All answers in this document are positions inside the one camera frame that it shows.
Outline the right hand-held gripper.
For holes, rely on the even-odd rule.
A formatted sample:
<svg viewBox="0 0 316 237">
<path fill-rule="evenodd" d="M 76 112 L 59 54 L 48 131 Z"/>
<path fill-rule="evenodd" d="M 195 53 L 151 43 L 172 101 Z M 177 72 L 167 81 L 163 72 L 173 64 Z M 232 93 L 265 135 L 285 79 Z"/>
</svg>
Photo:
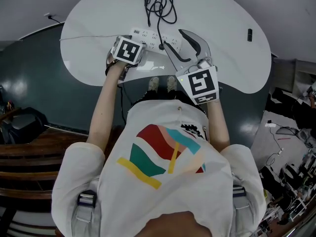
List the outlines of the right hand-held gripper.
<svg viewBox="0 0 316 237">
<path fill-rule="evenodd" d="M 178 30 L 182 37 L 196 51 L 196 64 L 191 58 L 182 58 L 171 44 L 164 42 L 163 47 L 176 69 L 176 78 L 195 105 L 219 99 L 217 67 L 213 65 L 208 43 L 197 34 Z"/>
</svg>

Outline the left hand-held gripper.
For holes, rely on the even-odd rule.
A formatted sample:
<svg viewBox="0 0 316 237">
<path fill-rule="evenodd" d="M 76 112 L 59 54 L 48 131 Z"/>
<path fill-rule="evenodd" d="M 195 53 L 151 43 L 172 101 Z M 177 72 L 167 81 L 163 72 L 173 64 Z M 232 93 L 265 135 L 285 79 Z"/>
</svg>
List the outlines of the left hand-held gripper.
<svg viewBox="0 0 316 237">
<path fill-rule="evenodd" d="M 110 64 L 111 55 L 112 62 L 123 61 L 130 67 L 135 67 L 141 62 L 145 49 L 146 44 L 132 40 L 131 35 L 118 36 L 108 53 L 107 66 Z"/>
</svg>

